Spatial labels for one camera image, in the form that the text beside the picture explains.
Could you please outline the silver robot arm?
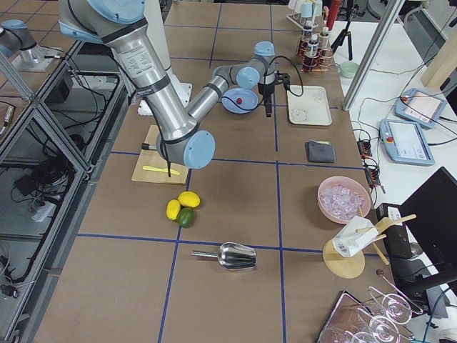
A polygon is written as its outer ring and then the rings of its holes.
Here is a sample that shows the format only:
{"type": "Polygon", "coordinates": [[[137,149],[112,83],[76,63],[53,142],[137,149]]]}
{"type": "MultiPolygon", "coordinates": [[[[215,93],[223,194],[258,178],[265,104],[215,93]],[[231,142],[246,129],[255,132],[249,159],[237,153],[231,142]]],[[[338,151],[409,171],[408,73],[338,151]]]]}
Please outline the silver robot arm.
{"type": "Polygon", "coordinates": [[[182,104],[153,44],[147,36],[145,1],[60,1],[62,34],[80,41],[103,44],[120,58],[120,69],[130,78],[149,106],[159,127],[156,149],[168,164],[201,169],[210,163],[216,143],[200,123],[235,84],[254,86],[263,96],[271,115],[271,95],[283,76],[273,62],[274,45],[261,41],[244,64],[222,66],[190,104],[182,104]]]}

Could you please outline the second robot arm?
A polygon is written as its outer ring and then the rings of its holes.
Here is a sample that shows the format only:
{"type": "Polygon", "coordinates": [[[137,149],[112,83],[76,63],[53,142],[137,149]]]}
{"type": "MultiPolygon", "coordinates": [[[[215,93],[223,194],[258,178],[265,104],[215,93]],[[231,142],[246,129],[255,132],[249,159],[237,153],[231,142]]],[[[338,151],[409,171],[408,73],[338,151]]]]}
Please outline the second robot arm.
{"type": "Polygon", "coordinates": [[[11,58],[17,71],[45,72],[54,55],[47,55],[48,49],[40,46],[22,20],[11,19],[1,22],[1,52],[11,58]]]}

